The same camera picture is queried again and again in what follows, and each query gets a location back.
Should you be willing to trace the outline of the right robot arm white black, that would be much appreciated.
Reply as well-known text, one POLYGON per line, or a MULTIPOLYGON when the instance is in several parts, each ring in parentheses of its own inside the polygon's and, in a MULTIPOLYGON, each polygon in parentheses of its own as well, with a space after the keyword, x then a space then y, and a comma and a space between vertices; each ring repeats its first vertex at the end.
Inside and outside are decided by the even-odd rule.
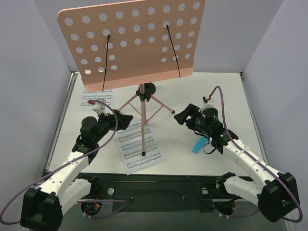
POLYGON ((219 121, 214 107, 199 108, 189 104, 181 113, 174 115, 180 125, 204 136, 209 144, 239 166, 249 177, 244 180, 228 172, 217 178, 216 194, 225 197, 236 195, 257 205, 262 215, 271 222, 286 219, 286 215, 300 209, 297 184, 290 173, 281 173, 270 167, 226 126, 219 121))

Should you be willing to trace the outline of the pink perforated music stand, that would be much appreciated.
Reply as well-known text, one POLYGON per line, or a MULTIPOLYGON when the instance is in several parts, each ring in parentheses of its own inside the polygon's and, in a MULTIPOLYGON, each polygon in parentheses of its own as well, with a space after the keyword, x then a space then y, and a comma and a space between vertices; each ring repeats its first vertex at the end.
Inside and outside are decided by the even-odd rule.
POLYGON ((60 10, 57 22, 85 90, 193 74, 203 0, 134 0, 60 10))

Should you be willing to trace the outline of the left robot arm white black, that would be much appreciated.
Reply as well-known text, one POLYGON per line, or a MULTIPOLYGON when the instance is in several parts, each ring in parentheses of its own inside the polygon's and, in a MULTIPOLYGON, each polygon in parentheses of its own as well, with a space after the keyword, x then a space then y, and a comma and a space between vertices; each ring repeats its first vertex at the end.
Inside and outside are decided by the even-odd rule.
POLYGON ((56 231, 65 213, 83 196, 98 195, 98 184, 79 179, 98 153, 99 141, 109 132, 125 130, 133 120, 131 115, 99 113, 98 118, 88 116, 81 122, 80 135, 59 170, 37 188, 28 189, 23 198, 20 224, 33 231, 56 231))

